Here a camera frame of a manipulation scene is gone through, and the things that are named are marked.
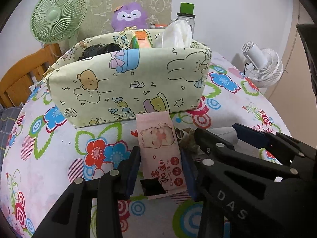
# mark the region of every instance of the fabric storage basket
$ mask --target fabric storage basket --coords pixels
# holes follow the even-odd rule
[[[144,30],[153,47],[164,29]],[[133,31],[84,39],[44,74],[54,103],[76,128],[135,118],[138,113],[194,109],[207,79],[211,51],[191,48],[130,49]],[[122,51],[77,61],[85,48],[115,43]]]

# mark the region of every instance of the plush toy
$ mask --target plush toy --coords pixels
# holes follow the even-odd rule
[[[111,26],[117,31],[147,29],[147,15],[137,2],[117,7],[111,20]]]

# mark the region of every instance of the chair backrest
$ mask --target chair backrest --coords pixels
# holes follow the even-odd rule
[[[40,81],[46,71],[44,64],[51,66],[58,59],[54,54],[61,56],[58,44],[47,45],[13,65],[0,81],[0,103],[4,107],[25,103],[31,94],[29,87],[34,84],[31,73]]]

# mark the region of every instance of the pink wet wipes package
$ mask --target pink wet wipes package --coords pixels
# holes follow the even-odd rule
[[[136,117],[144,179],[157,178],[166,191],[148,199],[186,191],[180,149],[169,112],[142,113]]]

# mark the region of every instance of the tablecloth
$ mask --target tablecloth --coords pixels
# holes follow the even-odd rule
[[[211,61],[199,107],[171,114],[175,127],[207,129],[241,123],[259,131],[290,135],[276,110],[248,78],[216,52]],[[99,178],[117,168],[137,145],[135,120],[75,129],[52,102],[45,84],[37,87],[21,110],[5,151],[0,198],[9,224],[21,237],[31,237],[76,177]],[[277,161],[265,149],[258,155]],[[140,169],[130,200],[118,201],[123,237],[196,237],[202,204],[193,202],[187,192],[149,201],[143,195],[141,178]],[[96,237],[96,199],[91,237]]]

